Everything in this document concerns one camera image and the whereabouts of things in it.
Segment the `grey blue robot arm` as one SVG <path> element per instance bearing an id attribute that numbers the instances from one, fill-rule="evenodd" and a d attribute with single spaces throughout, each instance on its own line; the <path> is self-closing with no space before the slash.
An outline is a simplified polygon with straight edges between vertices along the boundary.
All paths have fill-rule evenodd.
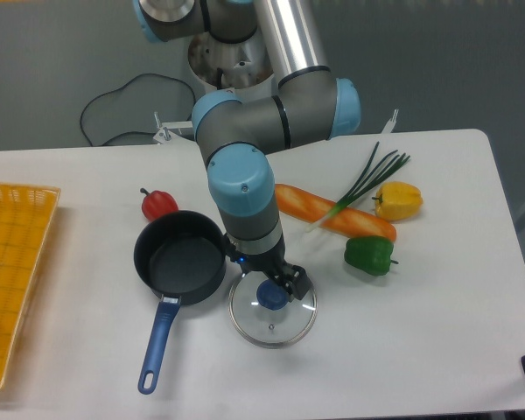
<path id="1" fill-rule="evenodd" d="M 268 155 L 320 140 L 351 135 L 361 122 L 354 84 L 333 76 L 308 1 L 137 1 L 147 37 L 161 42 L 206 34 L 242 46 L 255 36 L 269 59 L 275 95 L 244 101 L 235 88 L 202 96 L 192 129 L 209 191 L 227 231 L 230 257 L 261 271 L 289 299 L 311 282 L 285 261 L 275 181 Z"/>

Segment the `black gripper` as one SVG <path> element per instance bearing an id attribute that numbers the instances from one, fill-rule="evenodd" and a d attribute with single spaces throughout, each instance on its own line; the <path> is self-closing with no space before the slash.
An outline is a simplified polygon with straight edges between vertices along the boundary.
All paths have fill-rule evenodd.
<path id="1" fill-rule="evenodd" d="M 281 235 L 269 250 L 255 254 L 240 250 L 241 242 L 234 242 L 230 235 L 224 236 L 227 256 L 232 263 L 238 263 L 243 273 L 259 271 L 270 280 L 271 297 L 275 302 L 301 300 L 312 287 L 312 282 L 301 266 L 285 261 L 285 242 Z"/>

